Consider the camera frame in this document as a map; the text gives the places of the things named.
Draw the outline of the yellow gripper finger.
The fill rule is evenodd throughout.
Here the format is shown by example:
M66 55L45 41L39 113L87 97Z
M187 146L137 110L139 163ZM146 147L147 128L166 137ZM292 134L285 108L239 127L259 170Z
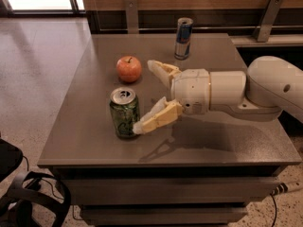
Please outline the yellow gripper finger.
M181 73L177 66L155 60L148 61L148 68L168 89L172 80Z
M163 96L151 110L134 123L135 134L145 134L164 127L178 119L183 113L183 106L176 100L167 101Z

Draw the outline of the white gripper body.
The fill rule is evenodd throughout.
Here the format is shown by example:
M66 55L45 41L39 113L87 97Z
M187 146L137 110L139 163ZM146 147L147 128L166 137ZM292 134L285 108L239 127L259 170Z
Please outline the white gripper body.
M205 69L185 70L172 80L170 91L185 114L205 114L210 99L209 73Z

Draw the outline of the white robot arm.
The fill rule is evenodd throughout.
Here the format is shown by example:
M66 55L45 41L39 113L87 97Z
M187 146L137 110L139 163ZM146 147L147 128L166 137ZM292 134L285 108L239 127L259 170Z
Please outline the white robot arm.
M145 134L174 122L182 114L218 111L238 119L271 121L287 112L303 122L303 71L272 56L252 61L245 72L205 69L180 70L151 60L149 70L170 89L133 126Z

